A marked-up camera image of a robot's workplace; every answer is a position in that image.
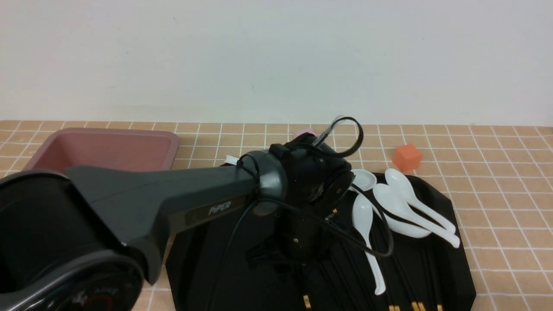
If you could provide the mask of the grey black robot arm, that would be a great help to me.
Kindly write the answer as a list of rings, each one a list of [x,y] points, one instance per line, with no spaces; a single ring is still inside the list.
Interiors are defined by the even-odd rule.
[[[119,171],[80,165],[1,179],[1,309],[130,311],[156,283],[171,235],[241,211],[278,213],[274,232],[246,253],[279,272],[318,260],[326,222],[352,186],[346,157],[312,134],[242,155],[236,165]]]

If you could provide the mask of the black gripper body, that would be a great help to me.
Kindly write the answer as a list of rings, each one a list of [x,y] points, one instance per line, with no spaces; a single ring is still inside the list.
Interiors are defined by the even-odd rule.
[[[303,207],[297,212],[282,206],[275,213],[272,233],[246,252],[250,268],[305,266],[327,256],[339,237],[330,231],[324,217],[314,214],[308,205]]]

